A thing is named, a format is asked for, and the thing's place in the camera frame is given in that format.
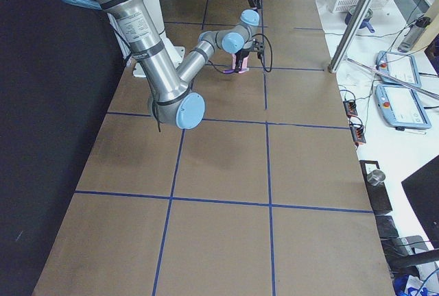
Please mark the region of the black monitor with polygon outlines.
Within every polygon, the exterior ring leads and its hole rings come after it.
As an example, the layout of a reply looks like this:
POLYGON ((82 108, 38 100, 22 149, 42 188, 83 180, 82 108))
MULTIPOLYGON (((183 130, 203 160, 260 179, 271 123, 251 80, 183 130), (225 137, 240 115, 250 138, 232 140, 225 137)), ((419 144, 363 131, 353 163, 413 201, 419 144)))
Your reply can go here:
POLYGON ((438 248, 438 156, 402 181, 407 200, 428 239, 438 248))

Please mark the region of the pink mesh pen holder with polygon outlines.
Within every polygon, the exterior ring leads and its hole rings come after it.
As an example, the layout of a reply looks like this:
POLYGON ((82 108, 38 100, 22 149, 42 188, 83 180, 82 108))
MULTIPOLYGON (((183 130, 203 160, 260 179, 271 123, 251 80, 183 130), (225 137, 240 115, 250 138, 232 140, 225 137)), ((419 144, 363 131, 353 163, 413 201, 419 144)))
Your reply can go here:
POLYGON ((238 74, 242 74, 242 73, 246 73, 248 72, 250 69, 248 68, 248 56, 249 53, 236 53, 236 54, 232 54, 232 69, 231 69, 231 73, 238 73, 238 74))

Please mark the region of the lower blue teach pendant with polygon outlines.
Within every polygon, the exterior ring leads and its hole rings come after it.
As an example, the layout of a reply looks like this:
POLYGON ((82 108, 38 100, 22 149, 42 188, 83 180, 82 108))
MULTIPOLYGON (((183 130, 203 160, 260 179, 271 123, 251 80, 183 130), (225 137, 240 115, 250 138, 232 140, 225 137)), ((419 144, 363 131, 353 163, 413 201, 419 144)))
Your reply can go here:
POLYGON ((375 88, 377 106, 384 121, 395 129, 428 130, 431 122, 414 90, 379 84, 375 88))

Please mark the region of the blue teach pendant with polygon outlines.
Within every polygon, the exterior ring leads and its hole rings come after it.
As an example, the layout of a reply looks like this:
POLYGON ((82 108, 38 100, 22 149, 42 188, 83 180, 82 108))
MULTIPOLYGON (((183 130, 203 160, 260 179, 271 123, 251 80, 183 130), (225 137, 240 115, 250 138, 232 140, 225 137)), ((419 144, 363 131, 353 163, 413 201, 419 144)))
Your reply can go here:
POLYGON ((376 68, 400 81, 416 87, 422 86, 416 59, 412 54, 380 51, 377 54, 376 68))
POLYGON ((428 130, 431 122, 414 90, 379 84, 375 88, 377 106, 384 121, 395 129, 428 130))

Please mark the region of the upper blue teach pendant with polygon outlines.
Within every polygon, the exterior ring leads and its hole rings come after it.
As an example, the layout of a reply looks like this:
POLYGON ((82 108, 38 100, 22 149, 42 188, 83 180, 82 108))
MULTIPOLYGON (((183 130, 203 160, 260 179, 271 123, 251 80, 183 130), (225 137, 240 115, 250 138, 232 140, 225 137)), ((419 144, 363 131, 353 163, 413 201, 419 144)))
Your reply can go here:
POLYGON ((422 86, 416 59, 412 54, 380 51, 377 54, 376 68, 400 81, 416 87, 422 86))

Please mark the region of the aluminium frame post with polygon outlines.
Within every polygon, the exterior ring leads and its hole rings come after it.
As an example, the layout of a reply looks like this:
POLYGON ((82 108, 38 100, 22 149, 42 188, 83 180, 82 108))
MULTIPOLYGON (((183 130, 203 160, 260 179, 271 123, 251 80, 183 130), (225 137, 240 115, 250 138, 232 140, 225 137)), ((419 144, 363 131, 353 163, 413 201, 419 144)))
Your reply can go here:
POLYGON ((364 20, 364 17, 370 7, 372 0, 359 0, 355 11, 343 33, 342 39, 337 46, 337 49, 332 57, 328 70, 330 73, 336 73, 339 69, 342 60, 346 57, 348 49, 351 46, 351 43, 361 25, 361 22, 364 20))

